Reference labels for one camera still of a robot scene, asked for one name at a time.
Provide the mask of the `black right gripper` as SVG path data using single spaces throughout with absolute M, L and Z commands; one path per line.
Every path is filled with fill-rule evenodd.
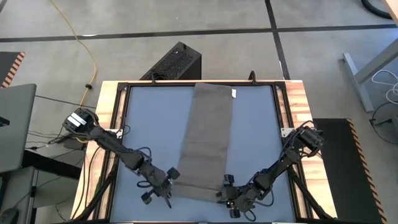
M 246 212 L 251 211 L 255 199 L 261 193 L 253 184 L 246 184 L 240 187 L 235 187 L 233 184 L 234 176 L 225 174 L 223 192 L 216 194 L 217 197 L 223 196 L 223 200 L 219 200 L 217 203 L 229 208 L 231 218 L 240 218 L 241 212 L 246 214 Z

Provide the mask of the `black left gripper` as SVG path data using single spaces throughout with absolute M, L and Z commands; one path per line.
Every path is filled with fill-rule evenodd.
M 172 208 L 172 204 L 170 202 L 170 199 L 172 198 L 172 181 L 179 178 L 180 172 L 174 167 L 171 167 L 167 172 L 164 172 L 152 165 L 150 162 L 146 162 L 138 170 L 138 174 L 143 176 L 145 180 L 139 181 L 136 185 L 139 188 L 152 188 L 149 192 L 145 192 L 141 195 L 142 201 L 146 205 L 150 204 L 152 201 L 152 194 L 154 194 L 157 197 L 164 198 L 167 206 Z

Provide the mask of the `grey-beige terry towel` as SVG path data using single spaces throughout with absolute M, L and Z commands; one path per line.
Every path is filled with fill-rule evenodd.
M 183 139 L 174 194 L 217 202 L 226 171 L 234 89 L 197 83 Z

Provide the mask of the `black hazard-striped ramp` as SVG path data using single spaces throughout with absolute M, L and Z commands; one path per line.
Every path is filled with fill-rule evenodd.
M 388 224 L 352 120 L 315 118 L 325 140 L 321 149 L 337 219 Z
M 10 87 L 25 52 L 0 52 L 0 88 Z

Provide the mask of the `black computer tower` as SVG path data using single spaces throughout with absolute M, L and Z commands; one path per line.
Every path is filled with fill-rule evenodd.
M 202 54 L 177 42 L 140 80 L 201 80 Z

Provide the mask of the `grey cabinet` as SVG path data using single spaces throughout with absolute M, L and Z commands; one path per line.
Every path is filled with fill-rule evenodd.
M 0 195 L 0 216 L 7 209 L 18 210 L 16 224 L 35 224 L 37 209 L 34 195 L 38 172 L 33 167 L 14 170 L 6 174 L 5 189 Z

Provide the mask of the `black computer mouse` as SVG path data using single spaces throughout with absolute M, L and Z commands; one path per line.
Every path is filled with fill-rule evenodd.
M 0 214 L 0 224 L 17 224 L 18 216 L 18 209 L 8 208 Z

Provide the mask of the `grey laptop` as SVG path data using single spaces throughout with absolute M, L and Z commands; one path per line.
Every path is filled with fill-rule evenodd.
M 0 173 L 22 164 L 36 88 L 26 84 L 0 89 L 0 117 L 9 120 L 0 127 Z

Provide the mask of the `light wooden desk top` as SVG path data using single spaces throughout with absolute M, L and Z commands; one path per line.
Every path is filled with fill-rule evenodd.
M 389 14 L 396 24 L 398 24 L 398 0 L 384 0 Z

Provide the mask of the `grey metal desk frame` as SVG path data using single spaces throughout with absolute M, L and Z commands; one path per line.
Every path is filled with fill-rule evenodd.
M 364 85 L 376 72 L 384 68 L 388 63 L 398 57 L 398 39 L 388 45 L 381 53 L 368 62 L 362 69 L 358 70 L 349 53 L 343 54 L 343 61 L 348 76 L 351 79 L 354 89 L 358 94 L 364 110 L 374 111 L 369 93 Z

